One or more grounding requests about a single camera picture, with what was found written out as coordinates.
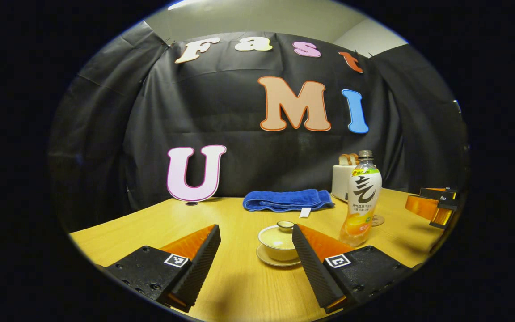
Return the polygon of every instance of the teacup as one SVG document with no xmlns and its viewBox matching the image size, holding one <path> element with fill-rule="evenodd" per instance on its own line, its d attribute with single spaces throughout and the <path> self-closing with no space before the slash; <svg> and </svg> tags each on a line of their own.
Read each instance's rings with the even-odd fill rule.
<svg viewBox="0 0 515 322">
<path fill-rule="evenodd" d="M 291 261 L 298 258 L 291 236 L 294 223 L 280 221 L 277 225 L 261 230 L 257 238 L 271 259 L 276 261 Z"/>
</svg>

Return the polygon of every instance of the plastic bottle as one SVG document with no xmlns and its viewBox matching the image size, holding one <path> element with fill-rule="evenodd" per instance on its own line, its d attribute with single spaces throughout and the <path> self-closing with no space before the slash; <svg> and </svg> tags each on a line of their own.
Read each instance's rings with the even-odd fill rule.
<svg viewBox="0 0 515 322">
<path fill-rule="evenodd" d="M 353 169 L 347 190 L 347 218 L 339 240 L 357 247 L 368 239 L 372 215 L 382 187 L 380 172 L 372 163 L 372 151 L 359 152 L 359 165 Z"/>
</svg>

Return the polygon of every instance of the wall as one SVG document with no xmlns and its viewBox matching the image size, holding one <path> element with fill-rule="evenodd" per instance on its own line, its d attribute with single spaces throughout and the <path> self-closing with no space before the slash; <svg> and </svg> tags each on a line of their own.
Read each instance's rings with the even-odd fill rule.
<svg viewBox="0 0 515 322">
<path fill-rule="evenodd" d="M 351 51 L 357 51 L 365 57 L 370 57 L 405 45 L 407 42 L 387 27 L 367 18 L 345 32 L 334 43 Z"/>
</svg>

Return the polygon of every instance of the letter u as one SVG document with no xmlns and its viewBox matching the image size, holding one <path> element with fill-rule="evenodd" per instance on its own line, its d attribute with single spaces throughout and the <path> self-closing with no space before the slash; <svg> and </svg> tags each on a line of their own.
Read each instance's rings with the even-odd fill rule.
<svg viewBox="0 0 515 322">
<path fill-rule="evenodd" d="M 186 184 L 186 169 L 188 159 L 194 155 L 190 147 L 173 148 L 168 151 L 170 165 L 168 166 L 168 192 L 182 201 L 202 201 L 210 198 L 218 188 L 220 178 L 220 159 L 226 151 L 223 145 L 207 145 L 200 152 L 206 155 L 206 168 L 204 169 L 204 182 L 198 187 Z"/>
</svg>

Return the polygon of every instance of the yellow tabletop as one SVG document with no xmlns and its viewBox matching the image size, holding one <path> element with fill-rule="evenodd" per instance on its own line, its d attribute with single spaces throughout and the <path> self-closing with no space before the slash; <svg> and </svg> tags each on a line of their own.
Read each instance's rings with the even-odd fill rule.
<svg viewBox="0 0 515 322">
<path fill-rule="evenodd" d="M 384 224 L 373 227 L 361 246 L 372 245 L 414 267 L 427 259 L 443 230 L 406 210 L 408 195 L 381 191 L 375 214 L 384 217 Z M 327 314 L 317 304 L 302 265 L 273 267 L 260 261 L 258 233 L 289 220 L 338 238 L 347 204 L 332 198 L 334 208 L 311 212 L 309 218 L 299 218 L 300 212 L 248 212 L 243 198 L 211 198 L 196 206 L 170 199 L 70 236 L 88 258 L 106 267 L 143 245 L 159 248 L 218 224 L 220 247 L 187 315 L 209 322 L 309 322 Z"/>
</svg>

